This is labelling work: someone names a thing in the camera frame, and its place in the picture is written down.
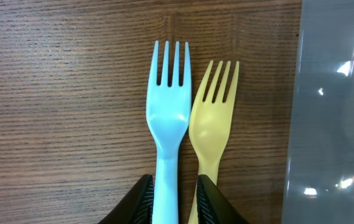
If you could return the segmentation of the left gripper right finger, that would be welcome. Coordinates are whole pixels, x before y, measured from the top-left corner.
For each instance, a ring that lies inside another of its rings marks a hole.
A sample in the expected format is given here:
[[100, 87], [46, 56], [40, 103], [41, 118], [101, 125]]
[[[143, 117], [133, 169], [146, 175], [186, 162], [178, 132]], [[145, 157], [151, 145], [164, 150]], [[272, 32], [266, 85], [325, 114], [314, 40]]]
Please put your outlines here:
[[249, 224], [209, 176], [205, 174], [198, 176], [196, 192], [199, 224]]

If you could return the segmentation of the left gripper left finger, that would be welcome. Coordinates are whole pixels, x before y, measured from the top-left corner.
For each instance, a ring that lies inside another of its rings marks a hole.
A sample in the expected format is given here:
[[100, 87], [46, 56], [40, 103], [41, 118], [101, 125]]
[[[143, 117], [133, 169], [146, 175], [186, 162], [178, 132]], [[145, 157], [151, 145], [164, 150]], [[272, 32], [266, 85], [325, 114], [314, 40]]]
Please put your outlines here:
[[151, 224], [153, 204], [153, 178], [145, 174], [98, 224]]

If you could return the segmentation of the yellow plastic fork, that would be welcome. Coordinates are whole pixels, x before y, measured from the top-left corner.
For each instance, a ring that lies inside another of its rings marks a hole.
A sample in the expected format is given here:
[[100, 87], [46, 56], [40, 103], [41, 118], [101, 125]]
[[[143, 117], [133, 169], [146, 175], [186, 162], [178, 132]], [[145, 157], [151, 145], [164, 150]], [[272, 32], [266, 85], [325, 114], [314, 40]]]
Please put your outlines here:
[[240, 63], [236, 62], [229, 92], [224, 97], [231, 62], [227, 62], [218, 91], [215, 90], [223, 62], [219, 62], [210, 88], [206, 90], [213, 61], [208, 64], [198, 88], [189, 123], [189, 138], [198, 157], [198, 174], [216, 184], [221, 157], [230, 136]]

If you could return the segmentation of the light blue plastic fork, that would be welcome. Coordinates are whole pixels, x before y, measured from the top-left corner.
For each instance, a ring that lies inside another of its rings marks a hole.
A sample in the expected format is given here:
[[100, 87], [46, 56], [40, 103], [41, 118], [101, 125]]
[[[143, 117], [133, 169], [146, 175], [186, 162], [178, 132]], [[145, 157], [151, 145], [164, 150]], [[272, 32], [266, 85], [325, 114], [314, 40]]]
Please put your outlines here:
[[169, 42], [165, 42], [161, 82], [157, 83], [159, 42], [155, 41], [146, 96], [146, 121], [154, 138], [157, 158], [153, 224], [179, 222], [178, 159], [192, 108], [189, 44], [185, 43], [183, 83], [179, 84], [179, 42], [175, 43], [172, 84], [169, 81]]

